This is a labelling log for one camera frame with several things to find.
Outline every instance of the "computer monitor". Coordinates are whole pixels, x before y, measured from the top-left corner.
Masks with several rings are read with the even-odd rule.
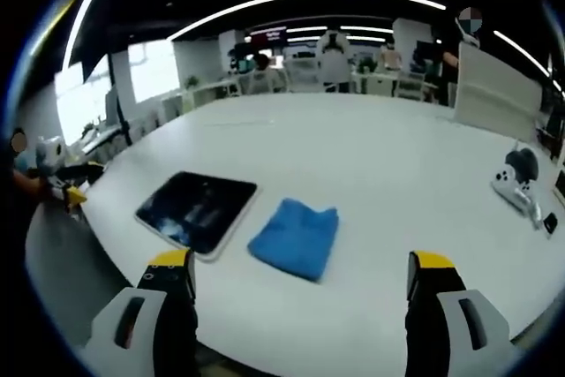
[[[106,126],[119,124],[119,117],[117,115],[117,90],[113,86],[106,93]]]

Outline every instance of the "window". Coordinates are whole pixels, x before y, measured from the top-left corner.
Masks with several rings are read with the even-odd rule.
[[[180,88],[172,41],[133,44],[128,57],[136,102]]]
[[[106,93],[111,88],[108,56],[95,66],[82,84],[82,64],[75,64],[55,76],[56,108],[67,145],[80,139],[88,123],[106,118]]]

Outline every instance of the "white partition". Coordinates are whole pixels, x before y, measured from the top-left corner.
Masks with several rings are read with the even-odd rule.
[[[535,135],[541,86],[501,60],[459,45],[455,120],[522,141]]]

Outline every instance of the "tablet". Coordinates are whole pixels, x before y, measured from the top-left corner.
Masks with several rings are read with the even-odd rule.
[[[212,260],[226,244],[257,185],[179,172],[136,211],[136,219],[179,247]]]

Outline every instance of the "folded blue cloth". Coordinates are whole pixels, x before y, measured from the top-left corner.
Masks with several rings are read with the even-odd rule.
[[[251,255],[287,273],[318,281],[337,231],[337,210],[316,212],[285,199],[247,248]]]

